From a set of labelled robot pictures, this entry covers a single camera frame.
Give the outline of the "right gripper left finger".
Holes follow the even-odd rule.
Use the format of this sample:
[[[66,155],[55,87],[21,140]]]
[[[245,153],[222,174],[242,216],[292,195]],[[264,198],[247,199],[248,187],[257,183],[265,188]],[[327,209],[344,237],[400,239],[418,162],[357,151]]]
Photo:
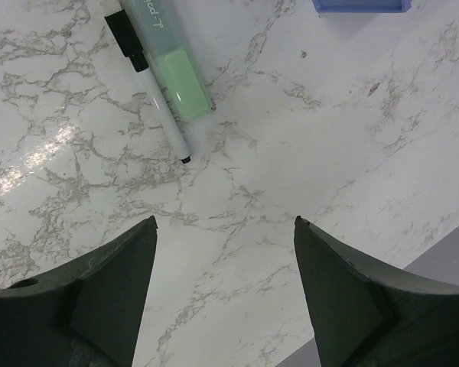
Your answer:
[[[130,366],[155,260],[143,219],[61,266],[0,288],[0,366]]]

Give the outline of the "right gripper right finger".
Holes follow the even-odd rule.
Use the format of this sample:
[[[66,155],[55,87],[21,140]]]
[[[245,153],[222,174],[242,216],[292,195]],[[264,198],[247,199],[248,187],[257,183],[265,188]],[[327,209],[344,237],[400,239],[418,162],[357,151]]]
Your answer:
[[[459,366],[459,285],[391,266],[295,220],[323,366]]]

